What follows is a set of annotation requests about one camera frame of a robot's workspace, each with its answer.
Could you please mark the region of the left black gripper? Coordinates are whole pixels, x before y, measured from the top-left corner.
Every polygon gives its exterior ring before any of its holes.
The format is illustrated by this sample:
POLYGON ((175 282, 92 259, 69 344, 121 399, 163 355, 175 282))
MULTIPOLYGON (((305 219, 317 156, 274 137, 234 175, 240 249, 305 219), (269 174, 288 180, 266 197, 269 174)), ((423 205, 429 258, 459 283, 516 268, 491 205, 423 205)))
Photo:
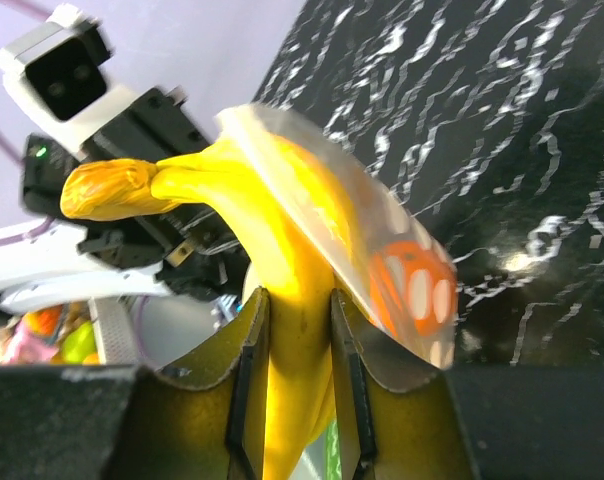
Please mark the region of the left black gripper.
POLYGON ((127 247, 153 248, 161 265, 155 278, 174 293, 197 300, 240 295, 247 254, 221 216, 205 204, 179 205, 151 194, 159 161, 209 145, 181 105, 152 88, 83 143, 89 161, 106 164, 87 176, 98 193, 89 216, 123 221, 127 247))

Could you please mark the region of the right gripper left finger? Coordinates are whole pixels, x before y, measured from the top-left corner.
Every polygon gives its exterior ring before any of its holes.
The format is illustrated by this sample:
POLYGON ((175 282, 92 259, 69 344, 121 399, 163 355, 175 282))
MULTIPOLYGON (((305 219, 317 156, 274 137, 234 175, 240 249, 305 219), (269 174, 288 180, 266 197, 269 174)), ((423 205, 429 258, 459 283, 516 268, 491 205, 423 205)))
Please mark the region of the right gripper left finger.
POLYGON ((269 320, 258 288, 235 320, 163 373, 141 372, 103 478, 261 478, 269 320))

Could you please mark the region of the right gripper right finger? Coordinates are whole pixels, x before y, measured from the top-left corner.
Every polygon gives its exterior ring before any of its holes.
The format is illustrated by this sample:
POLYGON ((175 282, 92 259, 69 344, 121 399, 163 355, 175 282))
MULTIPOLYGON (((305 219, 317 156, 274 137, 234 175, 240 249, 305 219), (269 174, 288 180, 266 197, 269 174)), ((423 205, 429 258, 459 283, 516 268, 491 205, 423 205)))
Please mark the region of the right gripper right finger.
POLYGON ((331 350, 345 479, 477 479, 446 372, 331 294, 331 350))

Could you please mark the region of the yellow fake bananas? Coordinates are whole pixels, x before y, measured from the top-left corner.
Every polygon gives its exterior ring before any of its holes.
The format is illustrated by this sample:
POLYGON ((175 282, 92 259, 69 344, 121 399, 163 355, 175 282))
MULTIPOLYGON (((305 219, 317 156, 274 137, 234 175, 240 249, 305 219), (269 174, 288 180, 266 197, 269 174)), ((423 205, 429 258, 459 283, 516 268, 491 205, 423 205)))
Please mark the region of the yellow fake bananas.
MULTIPOLYGON (((280 207, 228 137, 199 153, 158 162, 151 194, 177 204, 204 203, 228 224, 270 296, 270 352, 263 476, 287 479, 303 450, 334 415, 330 353, 331 266, 280 207)), ((60 200, 70 219, 89 216, 97 189, 87 176, 103 161, 69 175, 60 200)))

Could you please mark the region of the fake orange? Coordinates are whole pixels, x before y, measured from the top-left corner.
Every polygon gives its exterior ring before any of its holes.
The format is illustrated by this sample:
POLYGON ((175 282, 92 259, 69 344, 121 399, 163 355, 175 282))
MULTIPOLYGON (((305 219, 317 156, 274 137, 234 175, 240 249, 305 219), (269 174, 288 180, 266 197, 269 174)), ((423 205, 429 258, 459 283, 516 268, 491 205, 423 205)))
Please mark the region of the fake orange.
POLYGON ((382 326, 399 342, 433 335, 457 312, 456 274, 436 241, 387 245, 371 258, 370 295, 382 326))

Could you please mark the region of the clear polka dot zip bag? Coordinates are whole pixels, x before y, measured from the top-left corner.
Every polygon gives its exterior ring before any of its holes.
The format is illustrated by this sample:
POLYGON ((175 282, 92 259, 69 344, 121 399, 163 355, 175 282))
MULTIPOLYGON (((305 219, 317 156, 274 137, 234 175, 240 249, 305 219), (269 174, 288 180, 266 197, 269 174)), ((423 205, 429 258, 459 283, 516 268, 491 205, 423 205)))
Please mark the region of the clear polka dot zip bag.
MULTIPOLYGON (((252 103, 220 112, 218 121, 370 322, 397 341, 371 300, 371 258, 394 242, 429 246, 438 241, 350 152, 301 114, 252 103)), ((456 318, 457 312, 433 335, 413 332, 407 342, 397 342, 446 369, 454 359, 456 318)))

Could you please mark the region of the green fake cucumber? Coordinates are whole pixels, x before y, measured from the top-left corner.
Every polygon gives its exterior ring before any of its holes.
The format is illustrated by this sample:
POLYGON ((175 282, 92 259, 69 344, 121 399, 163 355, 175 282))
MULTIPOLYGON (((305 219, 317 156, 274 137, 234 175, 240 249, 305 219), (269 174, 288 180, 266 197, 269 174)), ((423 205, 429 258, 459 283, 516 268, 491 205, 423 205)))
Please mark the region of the green fake cucumber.
POLYGON ((325 437, 325 479, 341 480, 340 440, 337 421, 333 420, 326 430, 325 437))

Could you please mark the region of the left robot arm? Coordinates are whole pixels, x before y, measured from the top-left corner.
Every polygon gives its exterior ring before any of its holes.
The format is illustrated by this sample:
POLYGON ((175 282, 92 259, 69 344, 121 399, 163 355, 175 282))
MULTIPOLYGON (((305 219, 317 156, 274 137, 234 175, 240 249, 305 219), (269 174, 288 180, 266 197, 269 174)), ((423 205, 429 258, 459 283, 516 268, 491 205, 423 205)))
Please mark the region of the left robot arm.
POLYGON ((44 222, 0 230, 0 309, 119 295, 186 294, 200 301, 241 292, 249 264, 235 235, 204 205, 99 223, 65 217, 73 168, 133 156, 150 162, 200 151, 206 139, 177 91, 136 94, 117 84, 74 117, 58 120, 25 88, 12 97, 37 125, 23 154, 22 199, 44 222))

